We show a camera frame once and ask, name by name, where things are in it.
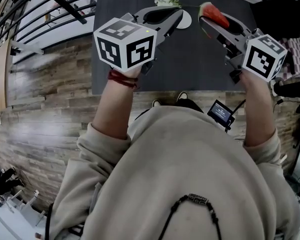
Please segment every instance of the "small screen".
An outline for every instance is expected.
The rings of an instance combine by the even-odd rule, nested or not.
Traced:
[[[230,112],[225,110],[222,106],[220,106],[218,103],[214,104],[214,106],[211,108],[211,112],[217,115],[219,118],[221,118],[223,121],[227,122],[230,117]]]

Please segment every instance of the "wooden floor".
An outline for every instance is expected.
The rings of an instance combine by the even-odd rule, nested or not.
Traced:
[[[57,45],[46,50],[45,55],[35,55],[19,63],[8,77],[8,105],[45,96],[44,101],[7,108],[1,115],[0,125],[0,166],[5,169],[13,166],[20,172],[26,185],[24,200],[39,190],[34,203],[38,210],[46,210],[54,201],[68,159],[79,153],[76,141],[86,131],[98,107],[100,96],[92,95],[91,91],[91,47],[91,36]],[[188,94],[204,112],[216,99],[234,108],[245,98],[240,92],[190,91]],[[149,109],[154,99],[173,104],[177,96],[175,91],[136,92],[130,121]],[[281,153],[288,153],[290,162],[296,154],[292,148],[292,131],[299,117],[294,113],[297,105],[284,102],[275,107]],[[229,134],[243,139],[244,108],[235,117]]]

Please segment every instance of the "black tabletop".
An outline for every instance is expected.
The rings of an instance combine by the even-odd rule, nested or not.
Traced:
[[[198,23],[199,5],[212,2],[220,11],[229,14],[248,28],[255,29],[256,22],[245,0],[179,0],[182,8],[192,17],[187,29],[176,29],[155,51],[157,60],[147,75],[141,75],[138,91],[238,91],[242,87],[234,84],[229,73],[233,70],[225,65],[226,50],[216,40],[218,33],[207,26],[209,38]],[[97,0],[93,30],[113,17],[155,6],[154,0]],[[99,60],[95,43],[92,46],[92,93],[101,94],[110,66]]]

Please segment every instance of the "plaid fabric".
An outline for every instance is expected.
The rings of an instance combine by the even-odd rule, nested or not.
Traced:
[[[281,68],[277,77],[287,80],[289,78],[300,78],[300,37],[286,39],[283,38],[280,43],[292,53],[295,74],[291,74],[290,66],[285,65]]]

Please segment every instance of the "beige hoodie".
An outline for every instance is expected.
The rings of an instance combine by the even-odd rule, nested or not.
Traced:
[[[114,139],[88,125],[55,200],[50,239],[85,222],[84,240],[157,240],[172,205],[190,193],[209,199],[223,240],[273,240],[276,230],[287,240],[297,236],[300,209],[283,176],[277,132],[243,148],[207,115],[160,106],[128,135]],[[218,235],[206,207],[184,202],[163,239]]]

